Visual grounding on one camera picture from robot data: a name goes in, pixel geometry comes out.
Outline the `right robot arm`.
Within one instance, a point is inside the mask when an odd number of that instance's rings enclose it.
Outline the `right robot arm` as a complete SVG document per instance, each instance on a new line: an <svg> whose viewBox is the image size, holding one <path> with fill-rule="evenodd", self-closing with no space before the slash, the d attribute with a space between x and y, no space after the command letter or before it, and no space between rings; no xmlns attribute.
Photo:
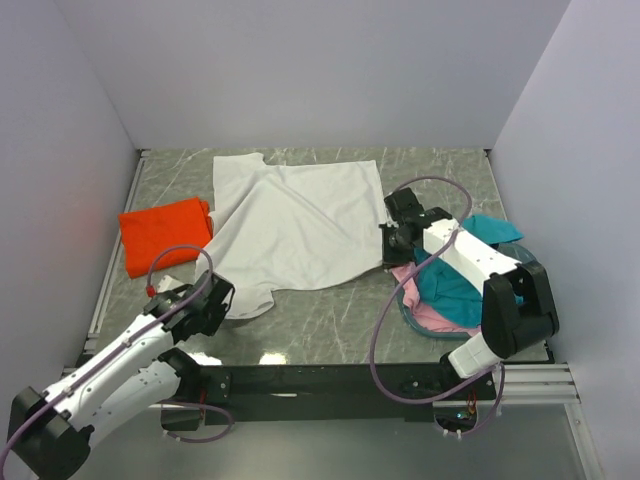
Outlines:
<svg viewBox="0 0 640 480"><path fill-rule="evenodd" d="M411 188L384 199L393 226L383 226L383 264L421 261L421 247L432 265L441 261L480 295L480 332L444 356L439 387L460 399L474 386L474 375L559 330L559 320L545 268L522 263L468 232L440 207L425 209Z"/></svg>

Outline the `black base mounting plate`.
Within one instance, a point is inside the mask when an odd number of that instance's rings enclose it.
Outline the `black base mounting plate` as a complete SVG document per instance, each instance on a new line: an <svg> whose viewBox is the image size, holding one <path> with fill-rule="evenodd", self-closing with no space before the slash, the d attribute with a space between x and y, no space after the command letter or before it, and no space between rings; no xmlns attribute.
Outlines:
<svg viewBox="0 0 640 480"><path fill-rule="evenodd" d="M451 388L436 363L379 364L383 385L395 395L421 399ZM201 367L198 386L179 388L171 400L221 407L236 422L402 418L433 421L433 406L411 406L387 398L365 364ZM490 374L446 400L496 398ZM170 432L227 424L221 413L164 404L160 419Z"/></svg>

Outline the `aluminium extrusion rail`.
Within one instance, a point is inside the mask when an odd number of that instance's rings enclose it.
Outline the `aluminium extrusion rail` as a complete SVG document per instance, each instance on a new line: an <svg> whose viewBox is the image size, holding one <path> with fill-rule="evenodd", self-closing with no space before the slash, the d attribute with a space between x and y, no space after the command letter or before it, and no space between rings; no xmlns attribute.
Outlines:
<svg viewBox="0 0 640 480"><path fill-rule="evenodd" d="M199 365L172 366L156 361L116 390L160 388L159 398L178 402L223 405L242 395L301 397L305 395L377 395L384 390L409 400L431 398L488 401L499 394L514 404L576 403L578 393L565 365L507 365L459 379L452 368L436 363L368 365Z"/></svg>

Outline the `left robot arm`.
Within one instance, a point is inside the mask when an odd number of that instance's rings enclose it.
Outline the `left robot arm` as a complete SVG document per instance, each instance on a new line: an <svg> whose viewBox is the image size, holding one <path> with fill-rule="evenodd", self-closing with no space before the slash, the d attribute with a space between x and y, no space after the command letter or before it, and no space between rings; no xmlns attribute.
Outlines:
<svg viewBox="0 0 640 480"><path fill-rule="evenodd" d="M179 348L193 335L216 333L234 286L213 272L195 284L154 292L142 312L98 354L41 392L13 399L7 445L40 479L68 479L106 436L153 404L185 408L198 419L223 408L230 377L209 377Z"/></svg>

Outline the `white t shirt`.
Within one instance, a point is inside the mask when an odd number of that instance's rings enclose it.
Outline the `white t shirt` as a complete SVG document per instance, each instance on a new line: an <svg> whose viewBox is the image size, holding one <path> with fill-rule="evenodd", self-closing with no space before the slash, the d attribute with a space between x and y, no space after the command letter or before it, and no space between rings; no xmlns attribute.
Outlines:
<svg viewBox="0 0 640 480"><path fill-rule="evenodd" d="M375 161L268 165L261 153L213 160L213 238L196 262L235 289L229 318L270 310L279 290L340 285L382 264L387 220Z"/></svg>

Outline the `teal t shirt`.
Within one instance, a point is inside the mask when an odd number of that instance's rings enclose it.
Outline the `teal t shirt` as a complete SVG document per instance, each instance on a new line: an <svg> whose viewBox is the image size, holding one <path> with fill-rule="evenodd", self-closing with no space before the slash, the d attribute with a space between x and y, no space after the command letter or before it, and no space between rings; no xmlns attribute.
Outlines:
<svg viewBox="0 0 640 480"><path fill-rule="evenodd" d="M492 247L524 237L514 224L482 214L465 219L463 228ZM422 328L435 333L476 334L481 325L482 297L455 269L436 259L414 283L420 300L413 316Z"/></svg>

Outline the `folded orange t shirt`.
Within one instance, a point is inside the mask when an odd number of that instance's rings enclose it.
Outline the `folded orange t shirt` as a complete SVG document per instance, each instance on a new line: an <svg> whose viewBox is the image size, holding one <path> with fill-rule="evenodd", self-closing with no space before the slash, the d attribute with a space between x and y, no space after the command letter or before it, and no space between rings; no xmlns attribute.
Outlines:
<svg viewBox="0 0 640 480"><path fill-rule="evenodd" d="M130 278L148 273L160 253L177 245L205 247L213 239L207 201L192 197L118 216L125 270Z"/></svg>

